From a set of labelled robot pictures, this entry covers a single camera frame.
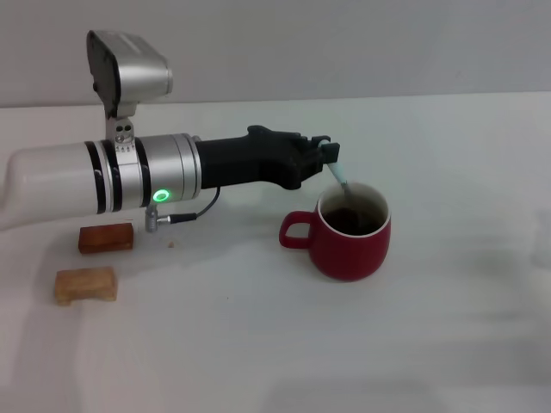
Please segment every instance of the green led light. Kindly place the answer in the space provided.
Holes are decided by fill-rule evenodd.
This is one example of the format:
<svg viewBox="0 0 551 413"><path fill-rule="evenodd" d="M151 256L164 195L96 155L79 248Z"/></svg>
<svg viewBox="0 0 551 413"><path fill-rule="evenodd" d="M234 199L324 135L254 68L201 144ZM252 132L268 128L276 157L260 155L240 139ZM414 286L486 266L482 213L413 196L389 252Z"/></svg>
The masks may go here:
<svg viewBox="0 0 551 413"><path fill-rule="evenodd" d="M153 194L153 200L155 202L165 202L170 198L170 192L166 189L159 189L155 194Z"/></svg>

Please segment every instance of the black cable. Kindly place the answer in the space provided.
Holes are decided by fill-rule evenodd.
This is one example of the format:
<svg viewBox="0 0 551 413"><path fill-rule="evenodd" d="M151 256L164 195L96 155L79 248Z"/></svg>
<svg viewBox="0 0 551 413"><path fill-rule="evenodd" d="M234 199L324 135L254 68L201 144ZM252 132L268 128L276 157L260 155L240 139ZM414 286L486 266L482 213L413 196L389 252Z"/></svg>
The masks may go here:
<svg viewBox="0 0 551 413"><path fill-rule="evenodd" d="M218 200L220 197L220 187L216 188L216 195L214 196L213 200L210 201L210 203L205 206L200 212L198 213L172 213L169 215L170 223L171 224L178 224L180 222L188 222L188 221L194 221L198 219L201 215L203 215L206 211L208 211Z"/></svg>
<svg viewBox="0 0 551 413"><path fill-rule="evenodd" d="M218 200L218 197L220 196L220 187L216 188L216 195L214 196L213 200L210 201L210 204L205 206L203 210L199 213L197 213L197 218L199 218L201 215L203 215L206 211L208 211L214 203Z"/></svg>

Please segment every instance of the wooden piece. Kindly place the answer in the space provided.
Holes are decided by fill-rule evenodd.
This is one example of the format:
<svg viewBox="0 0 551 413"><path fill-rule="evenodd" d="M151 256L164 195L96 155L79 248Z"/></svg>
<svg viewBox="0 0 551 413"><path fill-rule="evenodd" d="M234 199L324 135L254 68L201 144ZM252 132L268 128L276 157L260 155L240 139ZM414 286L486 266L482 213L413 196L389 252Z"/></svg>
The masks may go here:
<svg viewBox="0 0 551 413"><path fill-rule="evenodd" d="M71 305L74 299L117 299L117 277L112 267L80 268L58 271L54 295L59 305Z"/></svg>
<svg viewBox="0 0 551 413"><path fill-rule="evenodd" d="M134 243L132 224L87 226L80 229L78 250L81 254L131 250Z"/></svg>

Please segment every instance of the white tabletop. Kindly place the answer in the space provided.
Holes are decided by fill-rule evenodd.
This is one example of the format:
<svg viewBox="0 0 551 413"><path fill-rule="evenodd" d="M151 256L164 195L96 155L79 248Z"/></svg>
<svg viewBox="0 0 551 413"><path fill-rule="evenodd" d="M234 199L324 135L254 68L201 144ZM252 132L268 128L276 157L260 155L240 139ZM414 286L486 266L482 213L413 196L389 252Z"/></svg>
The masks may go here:
<svg viewBox="0 0 551 413"><path fill-rule="evenodd" d="M154 235L142 211L3 232L0 411L549 412L549 113L545 93L139 108L142 136L332 136L349 178L389 200L387 260L336 283L279 246L329 171L294 192L223 188L203 218ZM100 107L2 109L0 126L2 165L104 128ZM78 254L80 226L128 220L133 251ZM53 303L58 270L100 265L119 276L116 302Z"/></svg>

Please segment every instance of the dark liquid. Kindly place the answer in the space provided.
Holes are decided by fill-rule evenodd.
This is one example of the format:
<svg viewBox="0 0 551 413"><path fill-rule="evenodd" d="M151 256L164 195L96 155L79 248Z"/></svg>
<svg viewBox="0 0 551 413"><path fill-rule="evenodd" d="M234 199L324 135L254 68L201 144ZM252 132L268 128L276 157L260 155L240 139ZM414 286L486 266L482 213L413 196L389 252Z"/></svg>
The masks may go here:
<svg viewBox="0 0 551 413"><path fill-rule="evenodd" d="M324 213L324 219L332 228L348 235L367 235L384 224L372 214L350 208L338 208Z"/></svg>

